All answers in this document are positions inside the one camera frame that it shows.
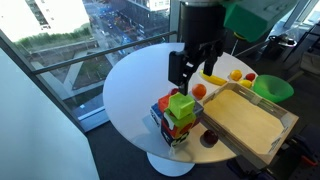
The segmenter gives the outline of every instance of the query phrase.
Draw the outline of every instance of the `green bowl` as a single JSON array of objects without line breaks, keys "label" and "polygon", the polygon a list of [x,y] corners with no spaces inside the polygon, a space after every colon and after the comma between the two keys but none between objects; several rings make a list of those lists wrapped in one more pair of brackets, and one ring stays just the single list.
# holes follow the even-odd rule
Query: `green bowl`
[{"label": "green bowl", "polygon": [[261,97],[274,103],[281,102],[291,97],[294,93],[288,82],[271,75],[258,76],[252,89]]}]

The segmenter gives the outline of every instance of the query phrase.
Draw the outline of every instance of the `white wall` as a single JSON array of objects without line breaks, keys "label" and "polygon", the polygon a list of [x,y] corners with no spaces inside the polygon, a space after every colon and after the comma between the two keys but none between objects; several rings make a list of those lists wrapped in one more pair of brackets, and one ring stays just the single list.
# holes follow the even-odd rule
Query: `white wall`
[{"label": "white wall", "polygon": [[0,49],[0,179],[99,179],[87,138]]}]

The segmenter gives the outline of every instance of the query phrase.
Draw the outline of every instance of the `glass window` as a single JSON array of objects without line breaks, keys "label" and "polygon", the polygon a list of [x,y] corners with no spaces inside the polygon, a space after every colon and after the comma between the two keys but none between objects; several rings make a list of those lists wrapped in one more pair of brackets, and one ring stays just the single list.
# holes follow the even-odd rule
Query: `glass window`
[{"label": "glass window", "polygon": [[[148,7],[155,2],[157,0],[1,1],[0,28],[19,49],[25,63],[38,70],[168,32],[170,7]],[[76,117],[83,119],[103,106],[101,87],[121,58],[165,41],[163,38],[89,58],[38,76]]]}]

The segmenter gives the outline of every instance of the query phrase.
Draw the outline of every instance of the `metal rail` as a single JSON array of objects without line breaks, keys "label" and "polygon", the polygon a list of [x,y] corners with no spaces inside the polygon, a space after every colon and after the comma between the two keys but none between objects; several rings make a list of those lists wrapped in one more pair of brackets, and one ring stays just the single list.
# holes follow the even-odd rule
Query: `metal rail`
[{"label": "metal rail", "polygon": [[101,51],[101,52],[98,52],[98,53],[93,53],[93,54],[90,54],[90,55],[87,55],[87,56],[83,56],[83,57],[80,57],[80,58],[70,59],[68,61],[64,61],[64,62],[61,62],[61,63],[57,63],[57,64],[50,65],[50,66],[47,66],[47,67],[44,67],[44,68],[41,68],[41,69],[34,70],[34,71],[32,71],[32,73],[34,75],[38,75],[38,74],[45,73],[45,72],[48,72],[48,71],[51,71],[51,70],[55,70],[55,69],[58,69],[58,68],[61,68],[61,67],[64,67],[64,66],[68,66],[68,65],[75,64],[75,63],[78,63],[78,62],[90,60],[90,59],[98,57],[98,56],[103,56],[105,54],[113,53],[113,52],[116,52],[116,51],[119,51],[119,50],[122,50],[122,49],[126,49],[126,48],[129,48],[129,47],[133,47],[133,46],[136,46],[136,45],[147,43],[147,42],[150,42],[150,41],[153,41],[153,40],[157,40],[157,39],[160,39],[160,38],[165,37],[165,36],[174,35],[174,34],[177,34],[177,31],[171,31],[171,32],[163,33],[163,34],[160,34],[160,35],[157,35],[157,36],[153,36],[151,38],[147,38],[147,39],[144,39],[144,40],[141,40],[141,41],[136,41],[136,42],[133,42],[133,43],[129,43],[129,44],[126,44],[126,45],[123,45],[123,46],[115,47],[115,48],[108,49],[108,50],[105,50],[105,51]]}]

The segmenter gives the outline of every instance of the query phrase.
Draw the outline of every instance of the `table pedestal base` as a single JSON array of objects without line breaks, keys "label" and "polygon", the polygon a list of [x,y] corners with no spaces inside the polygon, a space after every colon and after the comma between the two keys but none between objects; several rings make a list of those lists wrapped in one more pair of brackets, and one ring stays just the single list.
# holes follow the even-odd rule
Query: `table pedestal base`
[{"label": "table pedestal base", "polygon": [[194,166],[194,163],[171,161],[150,153],[147,153],[147,156],[155,170],[170,177],[182,176],[189,172]]}]

